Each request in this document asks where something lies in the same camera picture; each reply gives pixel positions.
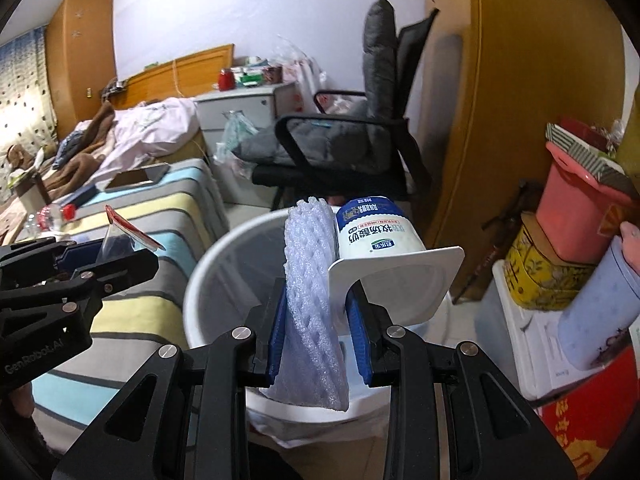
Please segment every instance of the yellow tin box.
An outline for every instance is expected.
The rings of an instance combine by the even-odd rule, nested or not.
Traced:
[[[595,266],[561,260],[533,213],[522,214],[522,228],[504,264],[511,297],[524,308],[562,310],[587,282]]]

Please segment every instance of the gray cushion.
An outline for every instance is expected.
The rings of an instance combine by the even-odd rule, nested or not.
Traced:
[[[386,0],[369,9],[364,26],[363,72],[367,99],[349,111],[353,117],[393,117],[396,79],[396,20]],[[317,168],[383,173],[389,168],[392,143],[388,130],[356,123],[292,121],[289,129],[309,163]],[[234,150],[256,164],[293,166],[274,134],[274,127],[245,139]]]

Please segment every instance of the wardrobe door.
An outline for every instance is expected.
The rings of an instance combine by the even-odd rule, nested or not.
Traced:
[[[47,27],[47,71],[58,139],[100,108],[115,77],[113,0],[63,0]]]
[[[115,77],[113,0],[67,0],[66,40],[71,99],[84,121],[98,111],[100,92]]]

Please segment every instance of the drawer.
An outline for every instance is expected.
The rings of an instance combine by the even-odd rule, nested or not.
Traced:
[[[229,97],[196,103],[196,112],[203,130],[223,130],[226,124],[225,113],[240,110],[256,128],[266,128],[274,121],[273,96]]]

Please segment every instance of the brown blanket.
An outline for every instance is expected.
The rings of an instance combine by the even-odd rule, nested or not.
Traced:
[[[44,182],[52,200],[80,189],[100,168],[105,155],[94,157],[91,153],[104,146],[115,116],[113,105],[105,101],[84,131],[80,141],[80,151],[65,164],[62,171],[57,172]]]

